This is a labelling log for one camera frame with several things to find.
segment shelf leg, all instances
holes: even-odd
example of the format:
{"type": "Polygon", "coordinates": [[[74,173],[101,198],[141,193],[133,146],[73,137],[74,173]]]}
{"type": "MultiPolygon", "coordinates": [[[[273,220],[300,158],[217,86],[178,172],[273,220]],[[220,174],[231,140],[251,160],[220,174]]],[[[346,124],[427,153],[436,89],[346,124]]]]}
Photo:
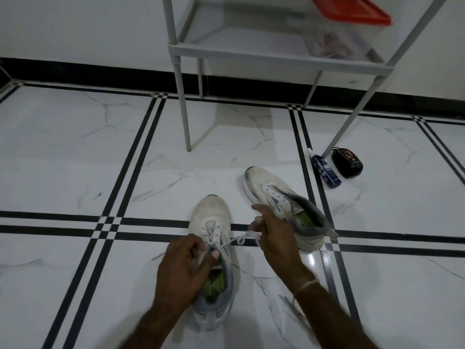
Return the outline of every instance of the shelf leg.
{"type": "Polygon", "coordinates": [[[199,76],[199,97],[203,99],[202,58],[197,58],[197,75],[199,76]]]}
{"type": "Polygon", "coordinates": [[[368,103],[370,98],[373,96],[373,94],[378,90],[380,85],[386,81],[387,77],[386,76],[376,76],[375,79],[373,80],[373,84],[371,87],[365,92],[364,96],[362,99],[358,102],[357,106],[355,109],[353,109],[352,113],[350,116],[347,118],[346,122],[342,125],[342,127],[339,129],[338,133],[334,136],[333,140],[329,144],[329,146],[325,149],[325,151],[322,154],[323,158],[326,158],[328,154],[331,152],[333,147],[337,144],[337,142],[341,139],[342,135],[347,131],[349,128],[350,124],[355,120],[355,118],[358,116],[360,111],[364,108],[364,106],[368,103]]]}
{"type": "Polygon", "coordinates": [[[310,99],[313,96],[313,93],[315,93],[315,89],[317,89],[317,85],[318,85],[318,82],[322,74],[323,74],[323,70],[319,70],[317,73],[317,77],[315,78],[315,81],[313,81],[313,84],[311,85],[310,93],[308,93],[308,97],[305,100],[304,109],[307,107],[308,103],[310,103],[310,99]]]}
{"type": "Polygon", "coordinates": [[[171,62],[174,67],[174,76],[176,77],[176,87],[178,88],[179,105],[181,107],[182,125],[184,128],[184,139],[186,141],[186,150],[192,151],[191,136],[189,134],[189,122],[187,120],[186,97],[184,95],[184,86],[182,83],[181,57],[171,55],[171,62]]]}

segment white marble tile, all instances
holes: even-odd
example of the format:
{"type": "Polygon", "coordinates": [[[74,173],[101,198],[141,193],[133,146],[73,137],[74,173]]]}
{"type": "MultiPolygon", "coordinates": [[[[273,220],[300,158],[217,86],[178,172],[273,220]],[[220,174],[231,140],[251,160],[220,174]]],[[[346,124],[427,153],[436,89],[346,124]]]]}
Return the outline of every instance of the white marble tile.
{"type": "Polygon", "coordinates": [[[99,215],[149,103],[21,87],[0,107],[0,209],[99,215]]]}
{"type": "MultiPolygon", "coordinates": [[[[304,117],[317,153],[347,118],[304,117]]],[[[364,169],[352,179],[340,176],[343,183],[334,190],[325,186],[337,229],[465,236],[465,186],[415,122],[358,117],[338,146],[351,149],[364,169]]]]}
{"type": "Polygon", "coordinates": [[[197,203],[217,194],[233,223],[255,213],[242,187],[244,171],[261,166],[306,196],[289,112],[188,101],[192,152],[186,152],[179,104],[166,101],[125,216],[189,220],[197,203]]]}
{"type": "MultiPolygon", "coordinates": [[[[435,124],[432,122],[428,123],[428,125],[449,148],[460,164],[465,167],[465,126],[435,124]]],[[[460,171],[460,173],[465,177],[465,172],[460,171]]]]}
{"type": "MultiPolygon", "coordinates": [[[[166,243],[113,242],[85,317],[76,349],[115,348],[136,326],[154,297],[156,273],[166,243]]],[[[302,256],[322,278],[319,253],[302,256]]],[[[290,296],[258,247],[234,247],[235,291],[228,320],[213,332],[200,333],[191,312],[181,317],[164,348],[313,348],[309,335],[291,315],[280,295],[290,296]]]]}
{"type": "Polygon", "coordinates": [[[88,242],[0,234],[0,347],[42,347],[88,242]]]}
{"type": "Polygon", "coordinates": [[[342,252],[363,327],[381,348],[465,342],[465,259],[342,252]]]}

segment right hand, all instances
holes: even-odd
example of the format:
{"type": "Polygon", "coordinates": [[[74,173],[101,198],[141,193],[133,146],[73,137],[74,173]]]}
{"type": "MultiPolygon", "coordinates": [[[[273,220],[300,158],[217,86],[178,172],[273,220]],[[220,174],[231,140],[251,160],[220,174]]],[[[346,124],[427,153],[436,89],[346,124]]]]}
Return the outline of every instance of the right hand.
{"type": "Polygon", "coordinates": [[[261,232],[260,245],[266,260],[289,290],[295,293],[315,276],[300,259],[292,225],[275,216],[268,206],[253,204],[252,208],[262,216],[255,217],[249,230],[261,232]]]}

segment plastic container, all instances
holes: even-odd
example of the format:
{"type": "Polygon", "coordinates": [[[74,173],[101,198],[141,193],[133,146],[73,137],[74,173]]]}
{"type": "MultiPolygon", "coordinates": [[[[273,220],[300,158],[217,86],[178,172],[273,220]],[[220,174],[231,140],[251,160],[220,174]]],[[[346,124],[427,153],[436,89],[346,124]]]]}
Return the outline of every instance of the plastic container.
{"type": "Polygon", "coordinates": [[[310,54],[366,60],[371,43],[391,17],[369,0],[312,0],[303,37],[310,54]]]}

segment white sneaker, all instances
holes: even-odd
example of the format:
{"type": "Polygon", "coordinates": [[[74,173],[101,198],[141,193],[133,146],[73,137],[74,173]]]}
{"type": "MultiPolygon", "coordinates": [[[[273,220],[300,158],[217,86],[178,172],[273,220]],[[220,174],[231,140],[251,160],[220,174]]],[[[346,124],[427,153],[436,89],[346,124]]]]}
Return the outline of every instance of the white sneaker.
{"type": "Polygon", "coordinates": [[[294,227],[297,246],[319,250],[327,235],[338,237],[324,214],[308,199],[297,195],[284,181],[260,167],[250,167],[243,177],[244,189],[253,203],[269,206],[280,219],[294,227]]]}
{"type": "Polygon", "coordinates": [[[220,252],[219,264],[213,267],[192,303],[194,318],[201,330],[213,330],[228,317],[233,295],[231,245],[226,245],[231,239],[231,218],[225,202],[214,194],[202,199],[192,213],[188,231],[199,236],[207,246],[199,257],[199,264],[206,254],[220,252]]]}

